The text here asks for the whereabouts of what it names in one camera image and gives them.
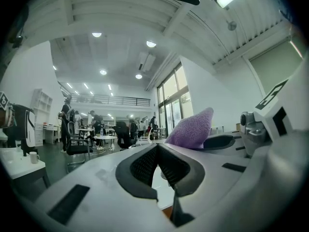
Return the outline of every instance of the purple fuzzy object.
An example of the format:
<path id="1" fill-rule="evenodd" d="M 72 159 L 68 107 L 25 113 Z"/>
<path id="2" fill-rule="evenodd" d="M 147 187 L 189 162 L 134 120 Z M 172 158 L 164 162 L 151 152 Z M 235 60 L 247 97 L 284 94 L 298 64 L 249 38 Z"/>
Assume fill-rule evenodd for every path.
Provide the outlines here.
<path id="1" fill-rule="evenodd" d="M 211 131 L 212 116 L 213 109 L 208 107 L 197 115 L 182 119 L 165 143 L 188 149 L 204 148 L 203 143 Z"/>

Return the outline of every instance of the glass window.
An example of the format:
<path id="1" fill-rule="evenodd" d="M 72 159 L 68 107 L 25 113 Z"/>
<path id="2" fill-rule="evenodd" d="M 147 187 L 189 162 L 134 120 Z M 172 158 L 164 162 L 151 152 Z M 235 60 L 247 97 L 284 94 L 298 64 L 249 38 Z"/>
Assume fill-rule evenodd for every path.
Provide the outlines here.
<path id="1" fill-rule="evenodd" d="M 177 75 L 179 89 L 182 89 L 183 87 L 188 85 L 182 66 L 176 71 L 176 75 Z"/>
<path id="2" fill-rule="evenodd" d="M 159 88 L 159 103 L 163 102 L 164 97 L 163 97 L 163 88 Z"/>
<path id="3" fill-rule="evenodd" d="M 190 93 L 182 95 L 183 118 L 188 118 L 193 115 Z"/>
<path id="4" fill-rule="evenodd" d="M 159 108 L 159 115 L 160 115 L 160 127 L 165 128 L 165 113 L 164 113 L 164 106 Z"/>
<path id="5" fill-rule="evenodd" d="M 164 96 L 165 99 L 172 96 L 177 92 L 177 85 L 176 85 L 176 77 L 172 75 L 165 83 L 164 83 Z"/>

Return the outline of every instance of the black chair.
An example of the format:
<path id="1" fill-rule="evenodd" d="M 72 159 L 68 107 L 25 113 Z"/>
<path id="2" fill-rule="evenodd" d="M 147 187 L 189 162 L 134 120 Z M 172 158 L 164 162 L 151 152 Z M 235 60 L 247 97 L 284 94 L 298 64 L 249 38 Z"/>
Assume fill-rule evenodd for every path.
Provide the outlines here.
<path id="1" fill-rule="evenodd" d="M 93 152 L 92 149 L 89 148 L 88 145 L 88 140 L 87 139 L 76 139 L 79 136 L 71 136 L 68 128 L 66 126 L 66 124 L 64 124 L 63 129 L 65 130 L 65 133 L 67 134 L 68 137 L 68 141 L 67 141 L 67 145 L 66 145 L 66 152 L 69 156 L 73 156 L 73 155 L 79 155 L 79 154 L 83 154 L 84 155 L 84 160 L 83 161 L 79 161 L 79 162 L 71 162 L 67 164 L 67 172 L 69 173 L 68 170 L 68 166 L 70 165 L 81 165 L 83 163 L 85 163 L 86 161 L 86 156 L 85 154 L 88 153 L 89 156 L 89 160 L 90 160 L 90 152 Z M 72 142 L 82 142 L 82 145 L 72 145 Z"/>

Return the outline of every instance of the round table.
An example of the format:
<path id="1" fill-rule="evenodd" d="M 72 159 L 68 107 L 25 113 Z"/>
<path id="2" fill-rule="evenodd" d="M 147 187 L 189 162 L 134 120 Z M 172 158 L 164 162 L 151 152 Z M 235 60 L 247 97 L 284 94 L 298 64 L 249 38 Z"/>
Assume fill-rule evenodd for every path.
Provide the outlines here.
<path id="1" fill-rule="evenodd" d="M 97 136 L 95 136 L 94 138 L 95 139 L 100 139 L 99 147 L 97 148 L 97 150 L 103 150 L 104 147 L 103 147 L 102 140 L 109 140 L 109 139 L 111 140 L 111 147 L 109 148 L 109 150 L 112 150 L 112 140 L 116 139 L 117 137 L 114 137 L 114 136 L 100 136 L 100 137 L 97 137 Z"/>

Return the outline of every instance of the floor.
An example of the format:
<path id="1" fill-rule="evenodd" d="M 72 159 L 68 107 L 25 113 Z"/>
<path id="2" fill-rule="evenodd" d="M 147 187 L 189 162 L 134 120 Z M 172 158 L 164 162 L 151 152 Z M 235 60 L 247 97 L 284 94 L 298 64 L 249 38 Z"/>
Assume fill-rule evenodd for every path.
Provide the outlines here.
<path id="1" fill-rule="evenodd" d="M 163 143 L 165 142 L 165 139 L 159 139 L 159 140 L 153 140 L 153 143 Z M 115 152 L 120 151 L 119 145 L 116 143 L 112 143 L 113 151 L 106 150 L 104 153 L 100 155 L 92 155 L 91 159 L 97 158 L 97 157 L 103 157 L 108 154 L 112 154 Z M 66 165 L 70 162 L 78 162 L 83 161 L 84 157 L 83 155 L 76 155 L 76 156 L 69 156 L 66 153 L 61 153 L 62 149 L 62 143 L 56 143 L 56 144 L 44 144 L 41 147 L 38 147 L 38 152 L 40 156 L 40 160 L 45 162 L 46 165 L 46 171 L 48 178 L 50 180 L 51 185 L 63 178 L 65 175 L 67 175 L 67 169 Z M 69 172 L 74 171 L 74 169 L 78 166 L 70 166 Z M 44 191 L 46 190 L 46 187 L 44 185 L 44 182 L 42 179 L 39 179 L 28 186 L 24 187 L 21 191 L 21 194 L 28 198 L 31 201 L 35 201 Z"/>

